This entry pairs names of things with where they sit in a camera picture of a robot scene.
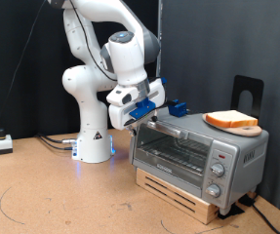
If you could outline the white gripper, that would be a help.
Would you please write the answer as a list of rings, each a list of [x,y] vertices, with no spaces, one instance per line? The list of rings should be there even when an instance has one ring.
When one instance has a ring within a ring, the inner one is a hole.
[[[123,130],[137,122],[144,115],[165,102],[165,89],[161,78],[149,82],[147,78],[138,83],[118,80],[117,86],[106,97],[109,105],[109,117],[115,129]],[[157,115],[151,117],[157,122]],[[139,127],[132,126],[131,133],[137,136]]]

